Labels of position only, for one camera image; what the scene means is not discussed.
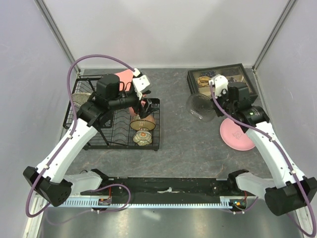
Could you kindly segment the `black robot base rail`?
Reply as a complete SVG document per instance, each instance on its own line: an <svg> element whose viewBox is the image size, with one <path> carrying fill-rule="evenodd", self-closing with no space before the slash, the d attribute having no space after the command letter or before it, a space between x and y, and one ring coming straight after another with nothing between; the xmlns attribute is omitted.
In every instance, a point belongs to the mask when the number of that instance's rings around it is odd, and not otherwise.
<svg viewBox="0 0 317 238"><path fill-rule="evenodd" d="M219 203L220 197L245 198L245 193L229 187L227 179L221 178L141 178L106 177L100 187L119 184L101 191L84 191L81 195L110 195L113 203L126 203L128 187L130 204L205 204Z"/></svg>

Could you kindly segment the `speckled ceramic plate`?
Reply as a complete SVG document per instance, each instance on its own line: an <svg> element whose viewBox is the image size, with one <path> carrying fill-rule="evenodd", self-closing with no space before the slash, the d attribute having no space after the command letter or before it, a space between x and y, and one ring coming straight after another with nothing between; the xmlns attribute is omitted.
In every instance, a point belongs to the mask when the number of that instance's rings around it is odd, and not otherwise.
<svg viewBox="0 0 317 238"><path fill-rule="evenodd" d="M71 95L74 106L81 107L84 103L86 103L91 96L91 93L87 92L77 92Z"/></svg>

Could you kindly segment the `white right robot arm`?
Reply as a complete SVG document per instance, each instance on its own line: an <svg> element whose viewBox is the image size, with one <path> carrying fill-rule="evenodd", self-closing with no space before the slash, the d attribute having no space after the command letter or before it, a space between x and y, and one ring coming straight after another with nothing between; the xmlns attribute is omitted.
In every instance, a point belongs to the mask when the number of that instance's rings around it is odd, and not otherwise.
<svg viewBox="0 0 317 238"><path fill-rule="evenodd" d="M254 106L249 89L243 82L228 82L219 76L209 82L217 116L226 116L254 143L264 159L272 181L253 175L248 170L229 174L228 192L238 195L243 190L263 199L269 210L281 216L307 207L317 192L317 180L308 178L290 159L275 135L266 112Z"/></svg>

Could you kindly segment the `clear glass plate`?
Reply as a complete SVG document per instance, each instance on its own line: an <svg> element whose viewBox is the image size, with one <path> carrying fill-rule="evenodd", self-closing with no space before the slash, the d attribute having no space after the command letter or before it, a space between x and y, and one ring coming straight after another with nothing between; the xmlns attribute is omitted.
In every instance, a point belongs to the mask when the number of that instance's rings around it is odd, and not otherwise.
<svg viewBox="0 0 317 238"><path fill-rule="evenodd" d="M209 122L215 117L215 110L210 98L201 93L195 93L189 96L186 102L186 109L190 115L199 121Z"/></svg>

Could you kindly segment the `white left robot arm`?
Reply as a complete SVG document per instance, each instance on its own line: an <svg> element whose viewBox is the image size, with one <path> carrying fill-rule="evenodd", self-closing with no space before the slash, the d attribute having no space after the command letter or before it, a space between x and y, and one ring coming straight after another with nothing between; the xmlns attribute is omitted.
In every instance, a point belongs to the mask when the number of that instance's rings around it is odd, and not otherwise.
<svg viewBox="0 0 317 238"><path fill-rule="evenodd" d="M103 180L101 173L90 171L68 176L66 171L81 149L110 120L113 112L133 108L143 119L158 110L143 97L150 93L150 85L148 77L140 74L133 76L129 91L124 92L120 88L118 75L103 75L97 81L95 91L79 108L62 140L36 167L28 166L24 170L23 175L28 183L54 207L76 193L90 190L98 195L107 193L109 184Z"/></svg>

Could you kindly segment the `pink plate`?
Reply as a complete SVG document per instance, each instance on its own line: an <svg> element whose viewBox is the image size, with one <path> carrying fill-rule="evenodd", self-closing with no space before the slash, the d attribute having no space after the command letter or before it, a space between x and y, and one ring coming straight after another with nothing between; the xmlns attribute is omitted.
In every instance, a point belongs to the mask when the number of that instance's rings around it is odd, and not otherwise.
<svg viewBox="0 0 317 238"><path fill-rule="evenodd" d="M253 141L242 131L241 127L226 118L220 125L220 136L225 144L238 151L248 151L255 147Z"/></svg>

